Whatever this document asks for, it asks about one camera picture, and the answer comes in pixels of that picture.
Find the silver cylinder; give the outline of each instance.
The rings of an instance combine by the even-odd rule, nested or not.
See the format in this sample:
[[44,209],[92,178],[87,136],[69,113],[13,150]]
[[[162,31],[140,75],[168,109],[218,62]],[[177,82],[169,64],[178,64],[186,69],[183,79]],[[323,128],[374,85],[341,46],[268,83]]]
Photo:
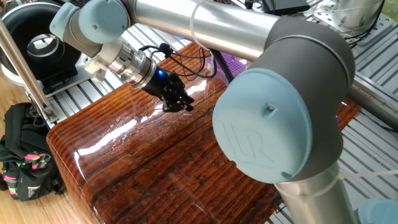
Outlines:
[[332,18],[349,29],[364,27],[377,16],[382,0],[340,0],[333,10]]
[[[124,0],[132,20],[193,40],[192,12],[199,0]],[[279,17],[217,2],[202,4],[194,22],[195,36],[209,48],[254,61]]]
[[339,166],[296,182],[276,184],[296,224],[357,224]]

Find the black wire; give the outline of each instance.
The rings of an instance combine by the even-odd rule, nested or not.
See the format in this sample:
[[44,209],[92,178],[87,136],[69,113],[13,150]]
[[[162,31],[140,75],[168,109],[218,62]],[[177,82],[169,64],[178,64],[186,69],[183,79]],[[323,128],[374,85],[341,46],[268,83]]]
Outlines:
[[[147,50],[147,49],[156,49],[156,51],[153,52],[152,54],[157,53],[157,52],[162,52],[162,51],[160,51],[160,48],[159,48],[159,47],[153,46],[153,45],[146,45],[146,46],[143,46],[143,47],[141,47],[139,50],[145,51],[145,50]],[[206,64],[206,60],[205,60],[205,59],[206,59],[207,57],[210,57],[210,55],[205,56],[205,51],[203,50],[202,47],[199,48],[199,57],[197,57],[197,56],[189,56],[189,55],[182,55],[182,54],[180,54],[180,53],[178,53],[178,52],[172,52],[172,54],[173,54],[173,55],[177,55],[177,56],[180,57],[180,61],[181,61],[181,62],[179,62],[177,59],[175,59],[175,58],[173,58],[173,57],[170,57],[171,60],[173,60],[175,63],[177,63],[179,66],[181,66],[181,67],[183,68],[184,74],[183,74],[183,75],[182,75],[182,74],[177,74],[178,76],[181,76],[181,77],[195,76],[194,79],[196,79],[196,77],[201,77],[201,78],[213,78],[213,77],[215,77],[216,74],[217,74],[217,67],[216,67],[216,59],[215,59],[215,58],[214,58],[214,62],[213,62],[214,65],[215,65],[215,69],[214,69],[213,74],[210,75],[210,76],[199,74],[199,73],[204,69],[204,67],[205,67],[205,64]],[[200,60],[200,68],[199,68],[199,70],[198,70],[197,72],[194,72],[192,69],[190,69],[190,68],[188,68],[187,66],[185,66],[185,65],[182,63],[181,57],[201,59],[201,60]],[[162,70],[164,70],[165,72],[171,72],[171,71],[168,71],[167,69],[164,69],[164,68],[162,68]],[[187,75],[186,72],[185,72],[185,70],[188,70],[189,72],[191,72],[191,74],[188,74],[188,75]]]
[[[159,50],[159,47],[156,47],[156,46],[153,46],[153,45],[146,45],[146,46],[143,46],[143,47],[141,47],[139,50],[141,50],[141,51],[145,51],[145,50],[147,50],[147,49],[156,49],[156,50],[158,50],[158,51],[156,51],[156,52],[160,52]],[[189,56],[189,55],[182,55],[182,54],[180,54],[180,53],[178,53],[178,52],[173,52],[172,54],[174,54],[174,55],[178,55],[178,56],[181,56],[181,57],[185,57],[185,58],[195,58],[195,59],[201,59],[202,57],[197,57],[197,56]]]
[[266,13],[270,13],[271,12],[271,10],[268,7],[268,4],[266,3],[266,0],[262,0],[262,6],[264,7],[264,11]]
[[363,39],[365,39],[365,38],[371,33],[371,31],[373,30],[373,28],[374,28],[374,27],[376,26],[376,24],[377,24],[378,18],[379,18],[380,15],[381,15],[381,11],[383,10],[383,6],[384,6],[384,2],[385,2],[385,1],[386,1],[386,0],[383,0],[383,2],[381,3],[377,17],[376,17],[376,19],[374,20],[372,26],[371,26],[367,31],[363,32],[362,34],[358,34],[358,35],[354,35],[354,36],[352,36],[352,37],[346,37],[346,38],[345,38],[346,40],[349,40],[349,39],[353,39],[353,38],[357,38],[357,37],[361,37],[361,36],[362,36],[362,37],[359,38],[358,40],[356,40],[356,41],[354,41],[354,42],[352,42],[352,43],[349,43],[349,45],[354,45],[354,44],[358,43],[359,41],[362,41]]
[[387,127],[381,125],[380,123],[378,123],[377,121],[373,120],[372,118],[371,118],[371,120],[373,121],[373,123],[377,124],[380,128],[382,128],[382,129],[384,129],[384,130],[386,130],[386,131],[390,131],[390,132],[392,132],[392,133],[398,133],[397,130],[394,130],[394,129],[392,129],[392,128],[387,128]]
[[203,57],[201,57],[201,59],[203,60],[200,60],[200,68],[199,68],[199,70],[196,72],[196,73],[191,73],[191,74],[189,74],[189,75],[186,75],[186,74],[184,74],[184,75],[182,75],[182,74],[177,74],[178,76],[181,76],[181,77],[190,77],[190,76],[196,76],[197,75],[197,73],[199,73],[199,72],[201,72],[204,68],[205,68],[205,64],[206,64],[206,60],[205,60],[205,50],[201,47],[201,48],[199,48],[199,55],[200,54],[202,54],[202,56]]
[[199,58],[202,59],[203,57],[208,58],[208,57],[211,56],[211,55],[206,55],[206,56],[203,55],[203,57],[197,57],[197,56],[182,55],[182,54],[179,54],[178,52],[174,52],[173,54],[174,54],[174,55],[178,55],[178,56],[180,56],[180,57],[196,58],[196,59],[199,59]]
[[275,15],[276,1],[275,0],[271,0],[271,3],[272,3],[272,15]]
[[173,60],[175,63],[177,63],[179,66],[185,67],[189,72],[191,72],[192,74],[195,74],[196,76],[199,76],[200,78],[213,78],[213,77],[215,77],[216,74],[217,74],[217,65],[216,65],[216,59],[215,59],[215,58],[214,58],[214,65],[215,65],[215,66],[214,66],[214,72],[213,72],[213,74],[210,75],[210,76],[201,75],[201,74],[199,74],[199,73],[197,73],[197,72],[194,72],[191,68],[188,68],[187,66],[185,66],[185,65],[182,64],[182,63],[180,63],[177,59],[175,59],[175,58],[173,58],[173,57],[170,57],[170,59]]

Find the cable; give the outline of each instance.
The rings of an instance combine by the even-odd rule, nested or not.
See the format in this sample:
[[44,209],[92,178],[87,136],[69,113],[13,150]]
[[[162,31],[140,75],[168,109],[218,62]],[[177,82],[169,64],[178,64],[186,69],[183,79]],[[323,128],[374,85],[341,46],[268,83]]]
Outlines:
[[345,12],[345,11],[356,10],[356,9],[367,9],[367,8],[373,7],[375,4],[379,4],[379,3],[376,2],[374,4],[371,4],[371,5],[368,5],[365,7],[355,7],[355,8],[349,8],[349,9],[335,9],[335,10],[327,10],[327,11],[314,11],[314,12],[308,12],[308,13],[314,14],[314,13],[328,13],[328,12]]
[[177,55],[177,56],[180,56],[180,57],[186,57],[186,58],[195,58],[195,59],[201,59],[202,58],[202,57],[197,57],[197,56],[182,55],[182,54],[179,54],[178,52],[174,52],[173,55]]
[[[177,74],[178,76],[181,76],[181,77],[195,76],[194,79],[196,79],[196,77],[213,78],[216,75],[216,73],[217,73],[217,69],[215,67],[215,71],[210,76],[200,75],[199,74],[205,68],[205,64],[206,64],[206,60],[205,59],[206,59],[206,57],[210,56],[210,55],[205,56],[205,50],[203,49],[203,47],[199,48],[199,57],[190,56],[190,55],[182,55],[182,54],[180,54],[178,52],[174,52],[174,50],[171,48],[171,46],[169,44],[166,44],[166,43],[162,43],[159,47],[153,46],[153,45],[143,46],[139,50],[148,50],[148,49],[156,49],[156,51],[151,52],[151,54],[150,54],[151,57],[153,56],[154,53],[162,52],[165,55],[165,58],[171,58],[171,60],[173,60],[175,63],[177,63],[179,66],[181,66],[183,68],[184,74]],[[175,58],[173,58],[172,55],[179,56],[180,57],[180,61],[178,61]],[[182,57],[201,59],[200,60],[200,68],[199,68],[199,70],[197,72],[194,72],[192,69],[190,69],[187,66],[185,66],[183,64],[183,62],[182,62],[182,59],[181,59]],[[213,56],[213,63],[216,65],[216,59],[214,58],[214,56]],[[161,69],[164,70],[165,72],[169,72],[169,73],[171,72],[171,71],[168,71],[167,69],[164,69],[164,68],[161,68]],[[191,74],[186,74],[185,70],[188,70],[189,72],[191,72]]]
[[264,12],[265,13],[270,13],[271,12],[271,10],[268,7],[268,4],[266,3],[266,0],[262,0],[262,6],[264,8]]
[[206,48],[205,46],[203,46],[203,44],[201,44],[200,43],[200,41],[198,40],[198,38],[196,37],[196,35],[195,35],[195,30],[194,30],[194,28],[193,28],[193,25],[194,25],[194,23],[195,23],[195,14],[197,13],[197,10],[199,9],[199,7],[203,4],[203,3],[206,3],[206,2],[211,2],[212,0],[201,0],[200,2],[198,2],[198,4],[195,6],[195,8],[193,9],[193,11],[192,11],[192,15],[191,15],[191,18],[190,18],[190,21],[189,21],[189,28],[190,28],[190,30],[191,30],[191,36],[192,36],[192,39],[200,46],[200,47],[202,47],[202,48],[204,48],[204,49],[206,49],[206,50],[208,50],[209,52],[210,52],[210,54],[211,54],[211,61],[212,62],[214,62],[215,60],[214,60],[214,55],[212,54],[212,52],[208,49],[208,48]]
[[349,45],[351,45],[351,48],[355,47],[354,44],[356,44],[356,43],[358,43],[359,41],[362,41],[363,39],[365,39],[365,38],[370,34],[370,32],[373,30],[373,28],[376,26],[376,24],[377,24],[377,19],[378,19],[379,16],[381,15],[381,11],[383,10],[383,6],[384,6],[385,1],[386,1],[386,0],[383,0],[383,2],[381,3],[380,8],[379,8],[379,12],[378,12],[378,14],[377,14],[377,16],[376,16],[376,18],[375,18],[375,20],[374,20],[372,26],[371,26],[367,31],[365,31],[365,32],[362,33],[362,34],[358,34],[358,35],[355,35],[355,36],[352,36],[352,37],[346,37],[346,38],[345,38],[346,40],[348,40],[348,39],[353,39],[353,38],[357,38],[357,37],[361,37],[361,36],[362,36],[362,37],[359,38],[358,40],[356,40],[356,41],[354,41],[354,42],[352,42],[352,43],[349,43]]
[[198,77],[200,77],[200,78],[213,78],[213,77],[215,77],[216,74],[217,74],[217,66],[214,67],[214,71],[213,71],[213,74],[212,74],[212,75],[210,75],[210,76],[207,76],[207,75],[200,75],[199,73],[194,72],[191,68],[188,68],[188,67],[185,66],[184,64],[180,63],[177,59],[175,59],[175,58],[173,58],[173,57],[170,57],[170,59],[173,60],[175,63],[177,63],[179,66],[181,66],[181,67],[183,67],[183,68],[186,68],[189,72],[191,72],[192,74],[195,74],[196,76],[198,76]]
[[381,125],[380,123],[378,123],[377,121],[373,120],[372,118],[370,118],[370,119],[373,121],[373,123],[377,124],[380,128],[382,128],[382,129],[384,129],[386,131],[390,131],[392,133],[398,133],[398,131],[396,131],[396,130],[394,130],[392,128],[387,128],[387,127]]
[[[162,52],[162,51],[160,51],[160,48],[159,48],[159,47],[153,46],[153,45],[146,45],[146,46],[141,47],[141,48],[138,49],[138,50],[145,51],[145,50],[147,50],[147,49],[156,49],[157,51],[155,51],[155,52],[153,52],[153,53]],[[201,58],[202,58],[202,56],[201,56],[201,57],[197,57],[197,56],[182,55],[182,54],[180,54],[180,53],[178,53],[178,52],[174,52],[174,51],[173,51],[171,54],[172,54],[172,55],[178,55],[178,56],[181,56],[181,57],[186,57],[186,58],[195,58],[195,59],[201,59]]]

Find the wood grain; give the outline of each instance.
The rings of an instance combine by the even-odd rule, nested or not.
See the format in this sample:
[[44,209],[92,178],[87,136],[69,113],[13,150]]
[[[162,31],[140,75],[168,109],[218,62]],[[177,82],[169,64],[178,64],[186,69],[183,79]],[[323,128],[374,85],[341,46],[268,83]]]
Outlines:
[[[159,66],[183,73],[171,60]],[[163,113],[159,99],[125,84],[50,130],[47,142],[87,222],[264,223],[273,213],[265,201],[274,186],[245,176],[217,145],[211,117],[224,83],[183,80],[195,99],[190,113]],[[342,128],[359,110],[349,105],[339,110]]]

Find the white cable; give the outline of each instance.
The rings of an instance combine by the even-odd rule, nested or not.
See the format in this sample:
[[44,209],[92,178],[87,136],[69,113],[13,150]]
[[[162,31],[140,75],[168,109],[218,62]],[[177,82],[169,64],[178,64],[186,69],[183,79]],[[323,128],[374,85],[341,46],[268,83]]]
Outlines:
[[198,38],[197,38],[196,35],[195,35],[195,30],[194,30],[194,28],[193,28],[193,25],[194,25],[193,23],[195,22],[195,14],[197,13],[197,10],[199,9],[199,7],[200,7],[203,3],[210,2],[210,1],[213,1],[213,0],[201,0],[201,1],[198,2],[198,4],[195,6],[195,8],[194,8],[193,11],[192,11],[191,19],[190,19],[190,21],[189,21],[189,26],[190,26],[190,29],[191,29],[191,36],[192,36],[193,41],[195,41],[195,42],[196,42],[200,47],[202,47],[203,49],[206,49],[206,50],[209,51],[209,53],[210,53],[210,55],[211,55],[211,62],[210,62],[210,63],[212,64],[213,69],[215,69],[215,67],[216,67],[217,65],[213,65],[213,62],[214,62],[214,55],[213,55],[213,53],[211,52],[211,50],[209,50],[207,47],[203,46],[203,44],[200,43],[200,41],[198,40]]

